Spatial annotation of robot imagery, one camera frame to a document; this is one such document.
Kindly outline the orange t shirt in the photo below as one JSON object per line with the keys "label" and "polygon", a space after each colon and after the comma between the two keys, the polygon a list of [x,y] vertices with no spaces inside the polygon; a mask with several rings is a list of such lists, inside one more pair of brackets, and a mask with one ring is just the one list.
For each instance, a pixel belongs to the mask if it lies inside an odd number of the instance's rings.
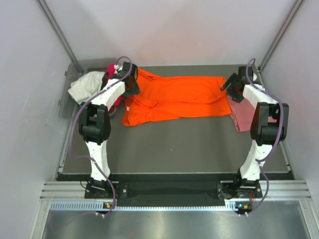
{"label": "orange t shirt", "polygon": [[231,108],[221,90],[224,83],[218,76],[164,77],[139,69],[140,93],[125,99],[122,124],[227,116]]}

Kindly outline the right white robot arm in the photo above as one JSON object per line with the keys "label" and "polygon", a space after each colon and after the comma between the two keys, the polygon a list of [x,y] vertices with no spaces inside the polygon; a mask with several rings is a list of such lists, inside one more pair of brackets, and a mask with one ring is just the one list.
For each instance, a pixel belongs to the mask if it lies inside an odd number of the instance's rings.
{"label": "right white robot arm", "polygon": [[280,141],[287,135],[289,106],[270,96],[257,78],[252,66],[241,66],[221,87],[239,106],[250,105],[254,109],[250,124],[251,148],[244,164],[232,183],[222,183],[218,193],[225,199],[234,197],[260,197],[260,175],[263,165],[274,153]]}

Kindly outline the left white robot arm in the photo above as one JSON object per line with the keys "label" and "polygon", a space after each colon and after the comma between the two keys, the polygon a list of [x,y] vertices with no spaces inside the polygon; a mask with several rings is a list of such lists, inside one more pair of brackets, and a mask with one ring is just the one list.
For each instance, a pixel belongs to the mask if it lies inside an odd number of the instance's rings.
{"label": "left white robot arm", "polygon": [[111,170],[107,160],[107,140],[111,134],[110,111],[120,97],[140,93],[137,84],[138,67],[130,62],[115,65],[114,73],[102,77],[102,88],[89,103],[83,103],[79,116],[79,133],[89,151],[91,176],[87,181],[86,199],[111,198],[113,185],[109,179]]}

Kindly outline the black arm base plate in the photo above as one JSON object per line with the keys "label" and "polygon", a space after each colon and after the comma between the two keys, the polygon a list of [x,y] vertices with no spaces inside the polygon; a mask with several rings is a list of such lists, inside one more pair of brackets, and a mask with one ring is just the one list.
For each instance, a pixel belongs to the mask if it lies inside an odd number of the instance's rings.
{"label": "black arm base plate", "polygon": [[[199,207],[222,206],[218,193],[222,183],[232,183],[236,173],[152,173],[112,174],[110,179],[118,206],[126,207]],[[251,202],[260,197],[234,197]]]}

